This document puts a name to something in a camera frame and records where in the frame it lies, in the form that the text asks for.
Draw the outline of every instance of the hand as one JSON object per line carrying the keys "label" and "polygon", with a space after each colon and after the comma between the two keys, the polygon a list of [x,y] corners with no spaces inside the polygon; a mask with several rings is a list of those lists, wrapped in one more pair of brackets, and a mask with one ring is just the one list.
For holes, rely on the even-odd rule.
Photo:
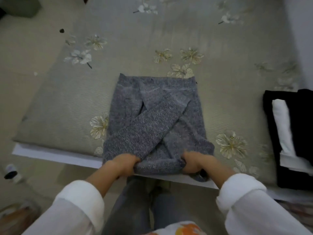
{"label": "hand", "polygon": [[119,176],[131,176],[134,174],[134,166],[140,162],[140,158],[132,154],[120,154],[112,162],[119,170]]}
{"label": "hand", "polygon": [[182,170],[184,173],[196,173],[202,169],[201,158],[204,157],[203,154],[198,152],[187,152],[182,154],[182,158],[186,161],[186,166]]}

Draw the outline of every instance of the green object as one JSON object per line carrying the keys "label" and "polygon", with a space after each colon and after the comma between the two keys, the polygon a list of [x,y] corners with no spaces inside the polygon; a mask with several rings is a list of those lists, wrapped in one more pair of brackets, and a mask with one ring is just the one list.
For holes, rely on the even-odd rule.
{"label": "green object", "polygon": [[0,7],[9,15],[31,18],[41,5],[38,0],[0,0]]}

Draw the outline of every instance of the sweater sleeve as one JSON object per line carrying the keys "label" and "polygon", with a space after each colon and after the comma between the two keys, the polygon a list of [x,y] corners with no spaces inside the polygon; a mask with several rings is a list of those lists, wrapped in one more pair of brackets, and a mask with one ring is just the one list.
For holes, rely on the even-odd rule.
{"label": "sweater sleeve", "polygon": [[77,180],[56,196],[52,206],[23,235],[93,235],[102,229],[103,214],[104,201],[99,191]]}
{"label": "sweater sleeve", "polygon": [[268,196],[261,182],[246,174],[231,176],[216,202],[226,215],[225,228],[230,235],[311,234]]}

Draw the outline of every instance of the person's left hand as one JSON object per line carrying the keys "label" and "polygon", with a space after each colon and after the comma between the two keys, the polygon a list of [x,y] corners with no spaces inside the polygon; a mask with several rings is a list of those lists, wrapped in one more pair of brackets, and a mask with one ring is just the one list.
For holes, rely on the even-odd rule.
{"label": "person's left hand", "polygon": [[140,158],[132,154],[120,154],[112,162],[119,170],[120,176],[131,176],[134,174],[134,166],[140,162]]}

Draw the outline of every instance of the small black object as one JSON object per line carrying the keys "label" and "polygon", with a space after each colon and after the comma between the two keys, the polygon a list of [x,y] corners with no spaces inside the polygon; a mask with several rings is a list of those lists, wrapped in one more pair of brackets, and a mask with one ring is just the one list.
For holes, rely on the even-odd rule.
{"label": "small black object", "polygon": [[4,176],[6,180],[14,178],[18,174],[17,171],[10,171],[8,174]]}

